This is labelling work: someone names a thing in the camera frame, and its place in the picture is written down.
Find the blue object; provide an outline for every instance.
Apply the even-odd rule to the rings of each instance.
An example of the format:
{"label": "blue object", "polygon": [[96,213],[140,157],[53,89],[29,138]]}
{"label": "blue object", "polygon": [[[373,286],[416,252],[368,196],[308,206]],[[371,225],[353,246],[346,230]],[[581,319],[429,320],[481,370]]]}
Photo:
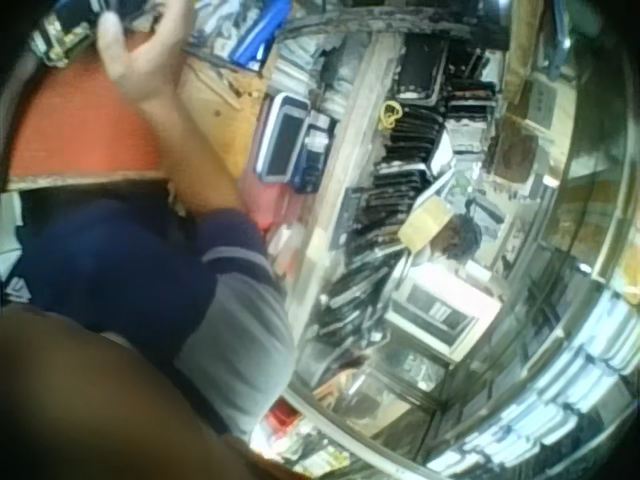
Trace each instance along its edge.
{"label": "blue object", "polygon": [[276,32],[287,20],[290,12],[291,0],[265,2],[265,8],[258,21],[233,47],[229,55],[231,62],[240,67],[248,68],[249,64],[258,57],[260,50],[272,43]]}

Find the metal frame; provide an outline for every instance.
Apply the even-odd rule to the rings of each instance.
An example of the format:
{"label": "metal frame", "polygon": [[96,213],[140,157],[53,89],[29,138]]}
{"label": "metal frame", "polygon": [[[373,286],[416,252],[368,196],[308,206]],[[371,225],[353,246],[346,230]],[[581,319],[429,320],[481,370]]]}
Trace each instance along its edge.
{"label": "metal frame", "polygon": [[439,473],[391,452],[375,440],[347,425],[340,417],[323,408],[298,380],[294,379],[289,384],[284,398],[333,441],[393,478],[399,480],[447,480]]}
{"label": "metal frame", "polygon": [[502,25],[426,7],[358,7],[307,15],[288,22],[279,38],[355,32],[429,33],[501,51],[509,49],[510,38]]}

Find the red object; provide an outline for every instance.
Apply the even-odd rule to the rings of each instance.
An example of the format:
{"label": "red object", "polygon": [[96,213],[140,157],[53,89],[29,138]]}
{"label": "red object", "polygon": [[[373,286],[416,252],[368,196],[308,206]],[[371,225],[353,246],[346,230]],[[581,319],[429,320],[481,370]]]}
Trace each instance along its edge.
{"label": "red object", "polygon": [[81,176],[158,168],[153,132],[93,51],[46,75],[17,133],[10,174]]}
{"label": "red object", "polygon": [[266,421],[275,436],[283,437],[299,418],[300,412],[281,398],[267,413]]}

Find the glass pane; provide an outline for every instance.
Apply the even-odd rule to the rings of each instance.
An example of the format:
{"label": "glass pane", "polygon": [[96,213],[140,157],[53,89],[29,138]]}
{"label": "glass pane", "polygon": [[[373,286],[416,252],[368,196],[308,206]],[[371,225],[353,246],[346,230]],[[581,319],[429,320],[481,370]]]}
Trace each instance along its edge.
{"label": "glass pane", "polygon": [[400,335],[393,332],[389,342],[374,354],[375,366],[390,375],[400,377],[425,392],[437,392],[446,368],[433,358],[417,352]]}
{"label": "glass pane", "polygon": [[348,467],[355,458],[284,400],[256,427],[250,444],[264,457],[311,478]]}

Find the man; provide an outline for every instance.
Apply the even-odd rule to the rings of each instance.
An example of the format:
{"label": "man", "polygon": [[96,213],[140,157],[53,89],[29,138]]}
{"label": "man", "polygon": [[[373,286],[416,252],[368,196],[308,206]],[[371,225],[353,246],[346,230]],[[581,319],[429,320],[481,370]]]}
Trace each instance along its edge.
{"label": "man", "polygon": [[260,232],[176,95],[192,9],[168,1],[133,52],[106,13],[98,50],[158,137],[193,244],[174,248],[162,215],[104,199],[25,245],[2,289],[3,478],[294,478],[220,440],[247,439],[294,344]]}

